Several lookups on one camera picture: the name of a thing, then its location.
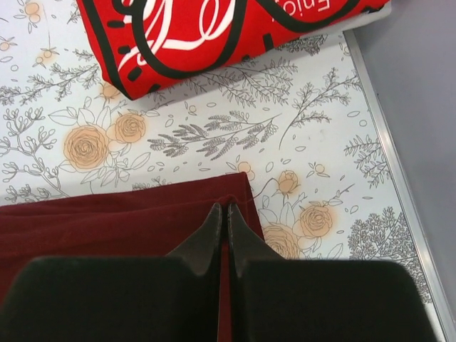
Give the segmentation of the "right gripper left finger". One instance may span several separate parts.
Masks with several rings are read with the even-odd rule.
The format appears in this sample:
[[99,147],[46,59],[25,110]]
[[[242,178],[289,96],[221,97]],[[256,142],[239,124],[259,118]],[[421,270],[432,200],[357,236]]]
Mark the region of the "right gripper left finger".
[[3,341],[216,341],[222,207],[165,256],[40,257],[1,308]]

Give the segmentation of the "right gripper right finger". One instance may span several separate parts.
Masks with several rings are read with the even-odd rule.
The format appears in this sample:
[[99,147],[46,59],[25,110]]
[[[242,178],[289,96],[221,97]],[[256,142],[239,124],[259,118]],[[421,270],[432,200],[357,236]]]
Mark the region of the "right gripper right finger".
[[233,341],[434,341],[412,277],[390,261],[285,259],[227,212]]

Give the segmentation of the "dark red t shirt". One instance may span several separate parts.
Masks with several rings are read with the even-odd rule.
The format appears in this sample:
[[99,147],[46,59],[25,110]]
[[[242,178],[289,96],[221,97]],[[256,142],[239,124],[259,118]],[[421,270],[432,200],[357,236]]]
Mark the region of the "dark red t shirt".
[[229,206],[238,206],[247,225],[263,237],[251,187],[243,174],[2,207],[1,304],[16,277],[34,259],[163,257],[203,224],[215,204],[223,213],[216,341],[229,341]]

